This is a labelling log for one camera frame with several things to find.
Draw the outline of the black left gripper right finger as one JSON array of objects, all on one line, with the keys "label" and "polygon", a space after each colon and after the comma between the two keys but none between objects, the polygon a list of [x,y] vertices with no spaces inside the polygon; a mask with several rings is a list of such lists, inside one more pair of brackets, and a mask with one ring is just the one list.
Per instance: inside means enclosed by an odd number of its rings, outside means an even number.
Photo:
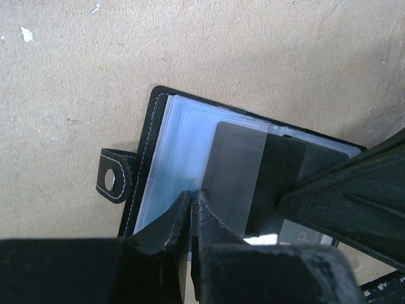
[{"label": "black left gripper right finger", "polygon": [[192,201],[191,278],[199,303],[364,303],[349,262],[325,245],[254,246]]}]

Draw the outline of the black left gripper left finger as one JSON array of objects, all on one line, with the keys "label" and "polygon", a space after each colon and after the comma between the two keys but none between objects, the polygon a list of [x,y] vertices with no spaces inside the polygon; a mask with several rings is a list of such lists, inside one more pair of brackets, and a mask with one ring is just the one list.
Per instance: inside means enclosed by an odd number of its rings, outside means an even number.
[{"label": "black left gripper left finger", "polygon": [[190,202],[130,237],[1,241],[1,302],[183,303]]}]

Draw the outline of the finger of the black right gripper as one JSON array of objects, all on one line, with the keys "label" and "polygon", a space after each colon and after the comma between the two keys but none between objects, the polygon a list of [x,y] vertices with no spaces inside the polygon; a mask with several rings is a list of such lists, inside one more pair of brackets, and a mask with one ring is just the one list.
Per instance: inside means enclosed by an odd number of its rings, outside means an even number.
[{"label": "finger of the black right gripper", "polygon": [[300,183],[278,212],[404,271],[404,131]]}]

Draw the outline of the dark card from holder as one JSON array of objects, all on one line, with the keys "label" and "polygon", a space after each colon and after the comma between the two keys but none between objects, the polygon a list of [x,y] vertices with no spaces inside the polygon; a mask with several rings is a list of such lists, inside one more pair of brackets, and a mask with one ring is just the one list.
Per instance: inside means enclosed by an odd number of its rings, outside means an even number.
[{"label": "dark card from holder", "polygon": [[269,209],[295,183],[305,154],[301,141],[220,122],[201,189],[213,213],[242,238],[249,214]]}]

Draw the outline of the black leather card holder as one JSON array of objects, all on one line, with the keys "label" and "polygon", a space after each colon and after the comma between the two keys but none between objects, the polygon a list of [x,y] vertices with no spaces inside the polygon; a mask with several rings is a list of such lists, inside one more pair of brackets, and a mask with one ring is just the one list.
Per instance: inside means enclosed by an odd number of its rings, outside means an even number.
[{"label": "black leather card holder", "polygon": [[[220,122],[303,142],[306,154],[295,183],[365,150],[358,144],[157,86],[151,93],[137,151],[104,148],[100,154],[96,189],[110,202],[125,205],[118,231],[121,237],[130,237],[156,220],[182,192],[202,190]],[[331,237],[277,215],[277,199],[260,214],[249,214],[243,240],[251,245],[335,244]]]}]

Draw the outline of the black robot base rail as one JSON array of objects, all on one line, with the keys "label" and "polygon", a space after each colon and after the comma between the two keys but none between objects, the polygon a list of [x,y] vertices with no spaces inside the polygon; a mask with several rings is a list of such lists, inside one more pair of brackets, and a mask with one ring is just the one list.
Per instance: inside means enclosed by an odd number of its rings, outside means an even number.
[{"label": "black robot base rail", "polygon": [[405,304],[404,273],[396,270],[360,286],[366,303]]}]

